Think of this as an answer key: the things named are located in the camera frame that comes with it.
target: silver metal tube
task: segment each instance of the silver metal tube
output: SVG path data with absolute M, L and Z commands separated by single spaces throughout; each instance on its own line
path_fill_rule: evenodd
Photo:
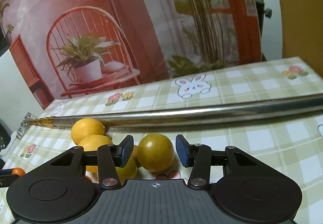
M 166 110 L 53 117 L 52 125 L 72 126 L 81 118 L 92 117 L 110 127 L 187 126 L 249 121 L 314 111 L 323 111 L 323 94 Z

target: red wooden cabinet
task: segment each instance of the red wooden cabinet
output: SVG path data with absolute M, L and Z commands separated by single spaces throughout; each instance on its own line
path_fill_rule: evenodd
M 31 62 L 20 35 L 10 45 L 10 52 L 28 88 L 41 107 L 45 109 L 54 97 Z

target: red chair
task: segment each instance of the red chair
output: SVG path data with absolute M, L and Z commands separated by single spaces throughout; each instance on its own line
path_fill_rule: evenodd
M 122 63 L 122 70 L 104 74 L 102 79 L 82 83 L 72 69 L 57 67 L 65 59 L 60 48 L 70 45 L 66 35 L 80 38 L 83 35 L 92 34 L 98 37 L 105 37 L 107 41 L 118 42 L 119 45 L 109 47 L 109 54 L 102 56 L 104 64 L 111 61 Z M 127 86 L 139 84 L 137 76 L 140 71 L 134 67 L 137 66 L 131 47 L 118 23 L 106 11 L 92 6 L 82 6 L 72 8 L 62 14 L 52 25 L 48 32 L 46 48 L 53 68 L 64 88 L 61 96 L 79 94 L 89 94 L 95 92 L 108 91 L 120 88 L 120 84 L 128 82 Z

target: pink flower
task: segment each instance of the pink flower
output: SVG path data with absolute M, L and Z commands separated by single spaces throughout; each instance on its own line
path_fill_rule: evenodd
M 32 144 L 32 145 L 28 148 L 27 154 L 33 153 L 33 150 L 34 150 L 35 148 L 36 148 L 36 145 L 35 145 L 35 144 Z
M 289 70 L 293 73 L 298 73 L 298 74 L 304 72 L 304 69 L 300 68 L 299 66 L 293 66 L 293 65 L 289 67 Z
M 113 102 L 119 100 L 119 98 L 122 96 L 120 93 L 115 93 L 114 95 L 110 96 L 108 99 L 108 102 Z
M 164 180 L 164 179 L 183 179 L 186 185 L 187 185 L 187 182 L 188 182 L 188 180 L 186 178 L 180 177 L 180 173 L 178 171 L 176 171 L 176 170 L 170 172 L 168 174 L 168 176 L 165 175 L 165 174 L 161 174 L 161 175 L 158 175 L 156 177 L 156 180 Z

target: crosshair symbol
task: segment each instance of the crosshair symbol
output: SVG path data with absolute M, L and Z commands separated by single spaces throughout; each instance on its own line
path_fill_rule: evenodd
M 158 188 L 158 187 L 160 187 L 160 186 L 162 186 L 162 185 L 156 182 L 156 183 L 152 184 L 151 186 L 153 186 L 153 187 L 155 187 L 155 188 Z

